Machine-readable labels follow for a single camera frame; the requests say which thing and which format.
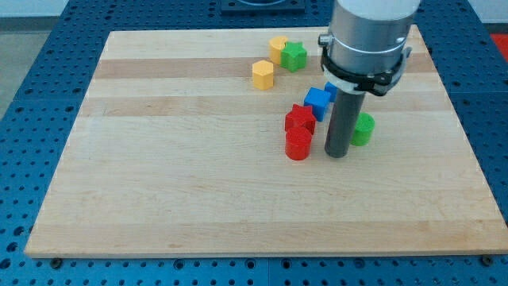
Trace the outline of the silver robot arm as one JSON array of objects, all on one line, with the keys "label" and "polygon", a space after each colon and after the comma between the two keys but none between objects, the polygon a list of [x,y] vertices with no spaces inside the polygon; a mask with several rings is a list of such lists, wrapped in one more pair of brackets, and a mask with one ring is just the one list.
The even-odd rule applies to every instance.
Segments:
[{"label": "silver robot arm", "polygon": [[336,0],[329,58],[358,75],[379,74],[398,62],[419,0]]}]

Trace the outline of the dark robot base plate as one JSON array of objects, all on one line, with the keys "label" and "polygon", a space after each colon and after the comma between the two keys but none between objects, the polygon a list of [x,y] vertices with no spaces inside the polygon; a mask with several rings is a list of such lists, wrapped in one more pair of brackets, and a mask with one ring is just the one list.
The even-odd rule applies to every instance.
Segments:
[{"label": "dark robot base plate", "polygon": [[305,0],[221,0],[221,14],[304,12]]}]

